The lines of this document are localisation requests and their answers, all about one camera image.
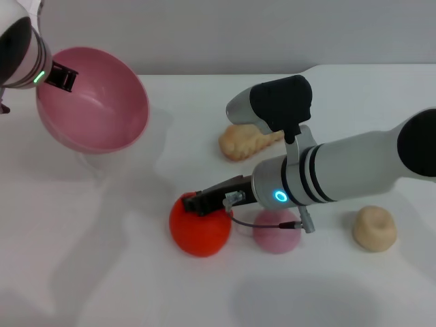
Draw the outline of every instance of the tan object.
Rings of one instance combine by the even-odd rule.
[[[372,252],[389,249],[396,241],[396,226],[392,215],[378,206],[366,206],[357,214],[353,237]]]
[[[240,161],[283,139],[284,133],[277,131],[264,135],[255,125],[231,125],[219,137],[219,148],[230,160]]]

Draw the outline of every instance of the black cable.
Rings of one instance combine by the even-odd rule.
[[[237,220],[233,216],[230,216],[230,218],[232,218],[232,221],[234,221],[235,223],[237,223],[239,225],[247,226],[247,227],[251,227],[251,228],[280,228],[279,225],[256,225],[254,223],[245,223],[244,221]]]
[[[279,225],[256,225],[254,223],[245,223],[244,221],[237,220],[231,214],[228,216],[237,223],[238,225],[251,227],[251,228],[280,228],[281,230],[295,230],[296,229],[296,221],[287,221],[285,223],[280,223]]]

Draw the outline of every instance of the beige donut toy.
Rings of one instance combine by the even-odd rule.
[[[386,209],[366,206],[358,212],[353,237],[368,251],[386,251],[395,243],[396,235],[394,219]]]

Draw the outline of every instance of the pink ball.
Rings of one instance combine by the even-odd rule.
[[[256,225],[277,225],[299,219],[289,210],[262,211],[256,218]],[[254,228],[253,237],[265,251],[280,254],[293,250],[301,239],[301,230],[281,230],[279,228]]]

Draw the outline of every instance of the bowl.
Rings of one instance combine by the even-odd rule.
[[[72,92],[43,83],[37,110],[48,132],[64,146],[88,154],[132,145],[149,120],[149,99],[135,73],[102,50],[76,47],[53,61],[78,72]]]

